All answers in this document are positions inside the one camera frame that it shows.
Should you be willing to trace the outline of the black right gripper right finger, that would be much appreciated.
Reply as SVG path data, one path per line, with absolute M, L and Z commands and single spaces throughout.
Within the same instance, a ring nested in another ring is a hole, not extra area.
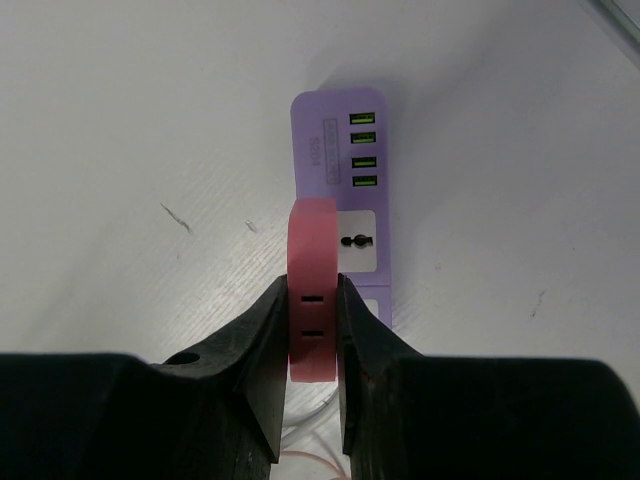
M 426 356 L 337 288 L 340 421 L 355 479 L 635 479 L 639 413 L 597 360 Z

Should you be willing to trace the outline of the pink plug adapter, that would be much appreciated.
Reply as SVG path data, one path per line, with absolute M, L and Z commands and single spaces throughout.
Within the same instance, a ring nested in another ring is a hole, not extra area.
M 297 200 L 287 236 L 290 378 L 336 378 L 338 219 L 333 198 Z

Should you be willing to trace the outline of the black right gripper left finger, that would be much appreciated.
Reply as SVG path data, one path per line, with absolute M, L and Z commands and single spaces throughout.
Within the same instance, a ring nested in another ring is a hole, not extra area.
M 150 364 L 114 353 L 1 358 L 5 479 L 265 479 L 278 461 L 287 284 Z

